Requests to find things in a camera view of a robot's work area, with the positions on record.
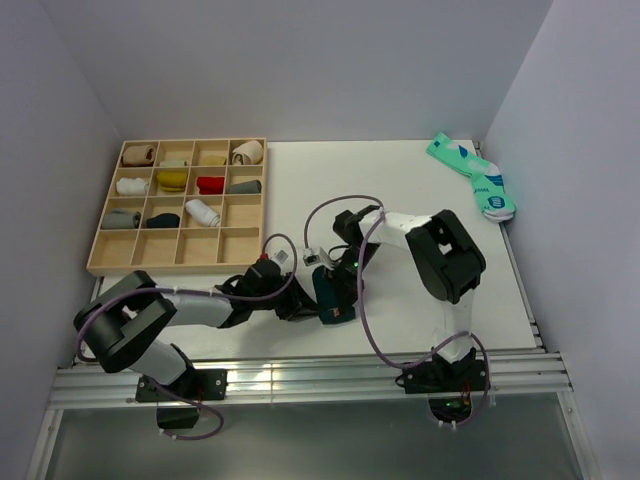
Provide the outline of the white sock black stripes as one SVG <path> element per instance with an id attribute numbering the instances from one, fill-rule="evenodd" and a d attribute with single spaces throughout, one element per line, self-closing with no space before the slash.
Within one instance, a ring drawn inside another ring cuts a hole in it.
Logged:
<path id="1" fill-rule="evenodd" d="M 220 215 L 199 199 L 192 199 L 185 203 L 187 213 L 203 227 L 218 227 Z"/>

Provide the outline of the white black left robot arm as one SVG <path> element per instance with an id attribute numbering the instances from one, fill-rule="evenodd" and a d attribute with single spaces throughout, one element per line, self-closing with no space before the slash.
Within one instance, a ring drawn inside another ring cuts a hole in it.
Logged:
<path id="1" fill-rule="evenodd" d="M 293 273 L 284 274 L 276 262 L 261 257 L 209 291 L 160 288 L 136 270 L 80 310 L 73 324 L 78 342 L 105 372 L 136 371 L 170 398 L 183 399 L 194 389 L 194 368 L 179 347 L 158 339 L 161 332 L 171 324 L 230 329 L 255 311 L 296 321 L 318 315 L 319 307 Z"/>

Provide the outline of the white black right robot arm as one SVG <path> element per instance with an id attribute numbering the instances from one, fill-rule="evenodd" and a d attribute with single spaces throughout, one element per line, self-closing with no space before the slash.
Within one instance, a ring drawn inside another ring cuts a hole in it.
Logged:
<path id="1" fill-rule="evenodd" d="M 436 336 L 442 358 L 433 365 L 435 383 L 452 390 L 468 374 L 464 359 L 474 350 L 472 305 L 486 261 L 458 217 L 450 210 L 432 216 L 385 213 L 370 205 L 336 216 L 333 230 L 346 244 L 342 257 L 314 270 L 312 281 L 326 325 L 355 318 L 357 275 L 381 245 L 408 251 L 427 292 L 444 309 L 444 329 Z"/>

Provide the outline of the dark green reindeer sock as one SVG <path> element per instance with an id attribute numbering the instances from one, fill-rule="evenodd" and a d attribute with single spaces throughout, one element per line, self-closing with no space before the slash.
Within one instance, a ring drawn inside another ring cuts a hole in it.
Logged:
<path id="1" fill-rule="evenodd" d="M 324 266 L 312 273 L 318 305 L 318 316 L 325 326 L 340 325 L 355 319 L 358 299 L 356 278 L 351 274 L 335 274 Z"/>

